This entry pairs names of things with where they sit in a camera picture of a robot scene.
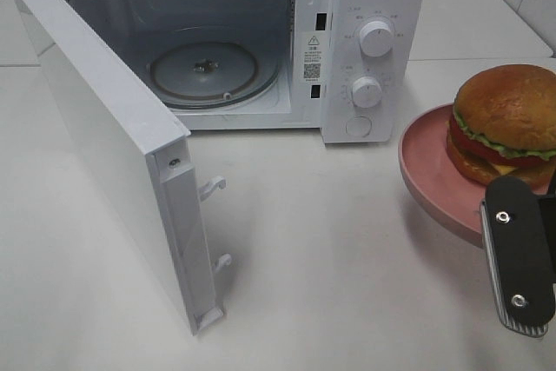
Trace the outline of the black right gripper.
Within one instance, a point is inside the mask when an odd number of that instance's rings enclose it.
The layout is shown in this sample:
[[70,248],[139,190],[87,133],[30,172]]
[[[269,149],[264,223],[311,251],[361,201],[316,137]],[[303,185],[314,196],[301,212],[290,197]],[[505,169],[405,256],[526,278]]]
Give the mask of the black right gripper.
[[555,180],[544,195],[502,176],[480,203],[494,304],[506,328],[547,328],[555,316]]

